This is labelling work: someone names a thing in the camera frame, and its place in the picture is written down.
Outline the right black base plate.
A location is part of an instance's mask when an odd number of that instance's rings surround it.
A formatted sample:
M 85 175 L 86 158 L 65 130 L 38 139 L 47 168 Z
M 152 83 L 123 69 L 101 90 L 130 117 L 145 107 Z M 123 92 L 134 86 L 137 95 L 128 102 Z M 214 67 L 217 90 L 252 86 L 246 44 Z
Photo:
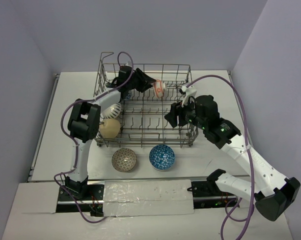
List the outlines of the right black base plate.
M 191 181 L 191 187 L 187 188 L 193 196 L 194 209 L 216 209 L 235 206 L 238 198 L 228 192 L 210 190 L 208 181 Z

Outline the grey patterned bowl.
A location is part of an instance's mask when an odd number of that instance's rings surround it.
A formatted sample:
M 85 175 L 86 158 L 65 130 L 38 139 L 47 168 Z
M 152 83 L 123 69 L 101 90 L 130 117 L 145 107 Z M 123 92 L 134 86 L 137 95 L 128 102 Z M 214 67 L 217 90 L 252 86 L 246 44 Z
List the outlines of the grey patterned bowl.
M 118 172 L 129 172 L 137 163 L 137 155 L 130 148 L 120 148 L 112 155 L 111 163 Z

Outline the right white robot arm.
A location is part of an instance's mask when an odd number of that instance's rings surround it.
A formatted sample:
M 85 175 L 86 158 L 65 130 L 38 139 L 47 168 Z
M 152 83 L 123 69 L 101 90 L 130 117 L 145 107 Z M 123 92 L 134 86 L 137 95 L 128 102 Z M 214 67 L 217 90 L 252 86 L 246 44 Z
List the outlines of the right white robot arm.
M 210 194 L 218 196 L 227 192 L 253 201 L 258 212 L 272 222 L 295 201 L 301 183 L 277 171 L 249 145 L 245 135 L 220 116 L 213 96 L 201 95 L 193 101 L 172 103 L 164 118 L 173 128 L 191 124 L 201 129 L 210 143 L 229 155 L 251 177 L 250 181 L 245 181 L 217 169 L 207 177 Z

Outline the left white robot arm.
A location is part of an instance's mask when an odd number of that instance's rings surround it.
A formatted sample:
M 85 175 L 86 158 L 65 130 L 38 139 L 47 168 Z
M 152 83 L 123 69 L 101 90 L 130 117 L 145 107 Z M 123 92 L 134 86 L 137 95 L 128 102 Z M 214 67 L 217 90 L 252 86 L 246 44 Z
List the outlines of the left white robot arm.
M 118 76 L 110 82 L 105 91 L 93 99 L 77 99 L 71 106 L 67 123 L 69 137 L 74 142 L 74 159 L 72 167 L 65 178 L 65 188 L 77 200 L 88 194 L 88 158 L 90 146 L 97 136 L 101 113 L 114 104 L 123 101 L 130 91 L 140 93 L 153 87 L 156 80 L 141 69 L 121 66 Z

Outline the yellow bowl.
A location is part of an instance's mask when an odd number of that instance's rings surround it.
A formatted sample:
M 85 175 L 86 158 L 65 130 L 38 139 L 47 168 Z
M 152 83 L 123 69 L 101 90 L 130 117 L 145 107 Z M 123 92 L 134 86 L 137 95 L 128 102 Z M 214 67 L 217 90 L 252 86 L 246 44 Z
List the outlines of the yellow bowl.
M 99 132 L 105 139 L 114 139 L 120 132 L 121 124 L 117 119 L 104 119 L 103 123 L 99 125 Z

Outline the orange floral bowl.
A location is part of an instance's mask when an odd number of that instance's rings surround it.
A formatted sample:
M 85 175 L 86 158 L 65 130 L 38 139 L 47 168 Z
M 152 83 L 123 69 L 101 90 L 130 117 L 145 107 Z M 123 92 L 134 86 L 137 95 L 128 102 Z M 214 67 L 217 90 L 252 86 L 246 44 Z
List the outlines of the orange floral bowl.
M 157 79 L 156 82 L 153 83 L 153 89 L 155 97 L 162 99 L 166 90 L 166 84 L 162 80 Z

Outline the blue patterned bowl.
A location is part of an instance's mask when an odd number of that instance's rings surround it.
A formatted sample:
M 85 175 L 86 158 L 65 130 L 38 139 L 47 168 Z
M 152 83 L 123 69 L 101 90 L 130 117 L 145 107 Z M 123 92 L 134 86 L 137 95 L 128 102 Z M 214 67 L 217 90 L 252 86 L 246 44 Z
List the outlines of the blue patterned bowl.
M 149 162 L 158 171 L 166 171 L 175 163 L 175 153 L 173 149 L 165 144 L 154 146 L 149 152 Z

